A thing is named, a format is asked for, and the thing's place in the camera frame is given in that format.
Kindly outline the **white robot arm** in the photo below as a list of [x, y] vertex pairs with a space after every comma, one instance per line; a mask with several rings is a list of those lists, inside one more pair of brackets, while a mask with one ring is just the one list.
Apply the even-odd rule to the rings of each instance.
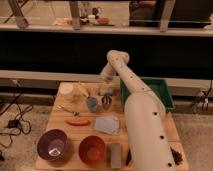
[[163, 121], [166, 109], [154, 91], [128, 66], [127, 52], [110, 50], [101, 78], [118, 74], [130, 92], [124, 114], [134, 171], [176, 171]]

